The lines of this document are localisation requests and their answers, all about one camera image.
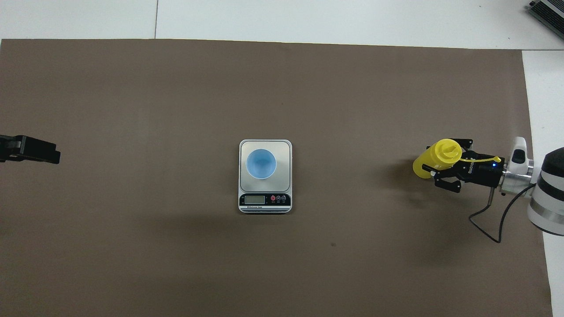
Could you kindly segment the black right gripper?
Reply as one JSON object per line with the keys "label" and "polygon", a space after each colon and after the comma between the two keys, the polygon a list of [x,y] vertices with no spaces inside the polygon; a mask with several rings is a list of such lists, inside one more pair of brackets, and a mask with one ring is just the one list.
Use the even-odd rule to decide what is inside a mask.
{"label": "black right gripper", "polygon": [[[463,152],[473,150],[473,139],[453,139]],[[484,186],[498,186],[504,171],[504,157],[483,153],[463,153],[458,167],[438,170],[422,164],[423,171],[428,171],[438,188],[460,193],[462,182]]]}

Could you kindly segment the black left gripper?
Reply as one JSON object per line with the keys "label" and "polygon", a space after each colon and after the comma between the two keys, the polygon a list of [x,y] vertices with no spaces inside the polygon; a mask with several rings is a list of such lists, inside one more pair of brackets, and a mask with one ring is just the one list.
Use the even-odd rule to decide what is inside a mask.
{"label": "black left gripper", "polygon": [[61,153],[57,150],[55,143],[25,135],[0,135],[0,162],[24,161],[27,159],[59,164],[60,156]]}

